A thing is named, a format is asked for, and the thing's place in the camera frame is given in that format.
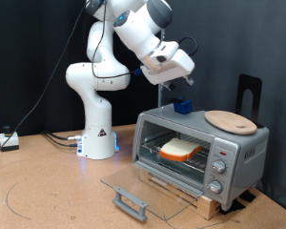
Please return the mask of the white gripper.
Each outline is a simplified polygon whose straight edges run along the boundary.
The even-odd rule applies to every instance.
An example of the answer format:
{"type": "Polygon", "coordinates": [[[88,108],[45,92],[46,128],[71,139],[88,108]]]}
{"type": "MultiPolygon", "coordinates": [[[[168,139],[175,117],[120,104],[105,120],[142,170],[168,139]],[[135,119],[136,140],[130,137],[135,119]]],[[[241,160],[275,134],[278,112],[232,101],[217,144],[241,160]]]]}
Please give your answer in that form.
{"type": "Polygon", "coordinates": [[[194,80],[189,75],[194,70],[194,62],[189,55],[178,49],[175,55],[168,61],[158,65],[155,69],[141,67],[143,74],[153,84],[163,83],[169,91],[174,90],[174,84],[167,82],[178,77],[184,77],[188,85],[193,86],[194,80]]]}

